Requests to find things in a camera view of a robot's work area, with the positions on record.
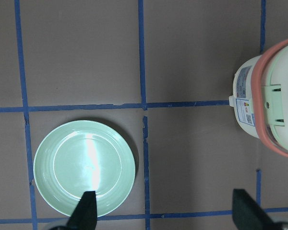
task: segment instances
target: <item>label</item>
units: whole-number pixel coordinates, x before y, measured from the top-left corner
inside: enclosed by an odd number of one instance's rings
[[[250,102],[245,99],[236,99],[239,121],[250,126],[255,126],[255,117],[251,113]]]
[[[246,78],[251,69],[251,66],[244,67],[240,70],[236,84],[236,97],[246,98]]]

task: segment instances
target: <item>plate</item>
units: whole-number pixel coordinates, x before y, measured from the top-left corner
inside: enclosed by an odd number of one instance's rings
[[[40,194],[55,210],[70,216],[83,192],[96,191],[100,217],[127,198],[135,164],[130,147],[114,129],[95,121],[73,121],[43,139],[33,171]]]

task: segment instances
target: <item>blue tape line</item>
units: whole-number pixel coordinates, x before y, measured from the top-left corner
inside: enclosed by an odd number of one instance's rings
[[[29,112],[38,111],[60,111],[60,110],[95,110],[95,109],[137,109],[142,108],[139,103],[126,103],[126,104],[80,104],[80,105],[51,105],[51,106],[30,106],[28,107]]]
[[[288,212],[288,207],[265,208],[265,212]]]
[[[120,219],[145,219],[147,216],[145,214],[140,215],[118,215],[118,216],[103,216],[98,217],[98,221],[103,220],[120,220]]]
[[[210,212],[191,212],[191,213],[165,213],[165,214],[151,214],[152,219],[157,218],[191,218],[191,217],[211,217],[211,216],[226,216],[231,215],[231,210],[224,211],[210,211]]]
[[[144,147],[144,193],[145,193],[145,214],[150,215],[150,195],[149,195],[149,155],[148,155],[148,120],[143,117],[143,147]],[[146,230],[150,230],[150,219],[145,219]]]
[[[22,30],[21,30],[19,0],[15,0],[14,5],[15,5],[15,21],[16,21],[16,35],[17,35],[17,48],[18,48],[18,61],[19,61],[21,93],[22,93],[22,97],[23,97],[24,108],[27,108],[28,107],[28,99],[27,99],[27,89],[26,89],[25,73],[24,73],[24,51],[23,51],[23,37],[22,37]]]
[[[24,130],[25,130],[25,144],[26,144],[26,151],[27,151],[27,166],[28,166],[28,175],[29,175],[32,226],[33,226],[33,230],[37,230],[35,193],[34,193],[34,187],[31,184],[34,176],[33,176],[32,153],[31,153],[31,135],[30,135],[30,124],[29,124],[27,89],[26,89],[26,82],[25,82],[24,51],[23,51],[23,38],[22,38],[22,30],[21,30],[19,0],[14,0],[14,6],[15,6],[15,22],[16,22],[19,74],[20,74],[20,84],[21,84],[21,92],[22,92],[23,107],[24,107],[24,121],[25,121]]]
[[[148,108],[170,108],[170,107],[197,107],[209,105],[229,105],[229,101],[198,101],[198,102],[156,102],[148,103]]]
[[[261,170],[256,170],[256,202],[261,205]]]
[[[0,219],[0,224],[30,224],[31,219]]]
[[[143,109],[146,110],[146,87],[145,87],[145,49],[144,49],[144,8],[143,0],[138,1],[139,13],[139,56],[140,56],[140,85]]]
[[[266,0],[261,0],[261,18],[260,18],[260,53],[264,50],[265,45],[265,16]]]
[[[38,218],[38,223],[51,223],[54,221],[62,220],[62,219],[68,219],[68,218]]]
[[[16,112],[23,112],[23,107],[3,107],[0,108],[0,113],[16,113]]]

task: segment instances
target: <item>floor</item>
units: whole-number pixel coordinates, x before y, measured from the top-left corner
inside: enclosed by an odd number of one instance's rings
[[[0,230],[66,218],[32,160],[79,119],[117,130],[138,167],[97,230],[234,230],[233,188],[288,218],[288,159],[228,105],[235,71],[286,38],[288,0],[0,0]]]

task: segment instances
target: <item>blue tape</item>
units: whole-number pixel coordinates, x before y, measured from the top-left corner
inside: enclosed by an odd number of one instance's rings
[[[261,0],[261,18],[260,18],[260,53],[264,50],[265,45],[265,17],[266,17],[266,0]]]
[[[17,48],[18,48],[18,62],[19,62],[21,93],[22,93],[24,108],[27,108],[28,107],[28,98],[27,98],[27,89],[26,89],[26,83],[25,83],[23,37],[22,37],[22,30],[21,30],[19,0],[15,0],[14,5],[15,5],[15,21],[16,21],[16,35],[17,35]]]
[[[146,110],[146,87],[145,87],[145,49],[144,49],[144,9],[143,0],[138,1],[139,14],[139,56],[140,56],[140,85],[143,109]]]
[[[229,105],[229,101],[198,101],[198,102],[156,102],[148,103],[148,108],[170,108],[170,107],[197,107],[209,105]]]
[[[0,219],[0,224],[30,224],[31,219]]]
[[[27,151],[27,166],[28,166],[28,175],[29,175],[32,226],[33,226],[33,230],[37,230],[35,192],[34,192],[34,187],[31,184],[34,176],[33,176],[32,153],[31,153],[31,135],[30,135],[30,124],[29,124],[27,89],[26,89],[26,82],[25,82],[24,51],[23,51],[23,38],[22,38],[22,30],[21,30],[19,0],[14,0],[14,6],[15,6],[15,22],[16,22],[19,74],[20,74],[20,84],[21,84],[21,92],[22,92],[23,107],[24,107],[24,121],[25,121],[24,130],[25,130],[25,142],[26,142],[26,151]]]
[[[139,103],[126,103],[120,105],[114,104],[80,104],[80,105],[51,105],[51,106],[30,106],[28,107],[29,112],[38,111],[60,111],[60,110],[95,110],[95,109],[137,109],[142,108]]]
[[[165,214],[151,214],[150,218],[191,218],[191,217],[211,217],[211,216],[226,216],[231,215],[231,210],[224,211],[210,211],[210,212],[190,212],[190,213],[165,213]]]
[[[256,202],[261,205],[261,170],[256,171]]]
[[[265,208],[265,212],[288,212],[288,207]]]
[[[68,220],[68,218],[38,218],[37,221],[38,223],[51,223],[62,219]]]
[[[150,194],[149,194],[149,155],[148,155],[148,120],[143,117],[143,147],[144,147],[144,193],[145,193],[145,214],[150,215]],[[150,218],[145,219],[146,230],[150,229]]]
[[[147,216],[145,214],[140,214],[140,215],[102,216],[102,217],[98,217],[97,220],[98,221],[103,221],[103,220],[145,219],[145,218],[147,218]]]
[[[0,108],[0,113],[16,113],[16,112],[23,112],[23,107],[3,107]]]

